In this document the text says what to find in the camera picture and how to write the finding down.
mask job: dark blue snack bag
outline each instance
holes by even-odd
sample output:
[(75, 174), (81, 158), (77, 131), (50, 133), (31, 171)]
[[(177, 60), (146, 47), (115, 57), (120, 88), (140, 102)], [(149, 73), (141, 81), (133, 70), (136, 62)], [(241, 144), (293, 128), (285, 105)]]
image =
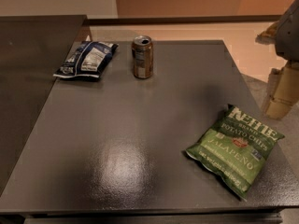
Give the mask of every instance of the dark blue snack bag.
[(54, 76), (99, 78), (111, 61), (117, 47), (117, 44), (112, 43), (83, 41)]

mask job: can lid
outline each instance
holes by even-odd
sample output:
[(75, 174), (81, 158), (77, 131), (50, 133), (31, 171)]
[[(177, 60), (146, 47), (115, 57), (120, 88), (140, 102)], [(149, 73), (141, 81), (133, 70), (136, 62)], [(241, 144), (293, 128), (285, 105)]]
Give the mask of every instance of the can lid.
[(134, 38), (134, 43), (138, 46), (147, 46), (151, 43), (151, 38), (147, 35), (140, 35)]

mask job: metal can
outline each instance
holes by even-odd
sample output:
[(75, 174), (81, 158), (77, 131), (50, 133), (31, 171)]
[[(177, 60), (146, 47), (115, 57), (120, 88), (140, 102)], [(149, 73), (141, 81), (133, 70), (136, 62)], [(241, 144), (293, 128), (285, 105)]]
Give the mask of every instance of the metal can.
[(149, 78), (153, 74), (153, 46), (149, 36), (140, 35), (133, 40), (133, 73), (137, 78)]

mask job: gray tabletop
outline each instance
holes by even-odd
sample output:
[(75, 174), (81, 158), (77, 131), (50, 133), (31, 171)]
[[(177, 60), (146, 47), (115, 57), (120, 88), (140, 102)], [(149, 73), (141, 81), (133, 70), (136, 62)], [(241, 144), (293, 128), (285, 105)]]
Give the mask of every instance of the gray tabletop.
[(0, 198), (0, 211), (208, 213), (299, 206), (279, 146), (240, 201), (185, 156), (227, 104), (259, 108), (222, 41), (154, 43), (154, 76), (132, 74), (131, 43), (98, 82), (58, 79)]
[(0, 195), (85, 19), (0, 17)]

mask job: green bag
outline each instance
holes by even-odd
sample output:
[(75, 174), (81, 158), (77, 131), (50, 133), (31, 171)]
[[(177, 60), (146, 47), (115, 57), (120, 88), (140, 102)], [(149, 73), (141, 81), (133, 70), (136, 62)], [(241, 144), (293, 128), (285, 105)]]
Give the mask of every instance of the green bag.
[(246, 200), (255, 177), (262, 170), (272, 148), (284, 135), (230, 105), (187, 154)]

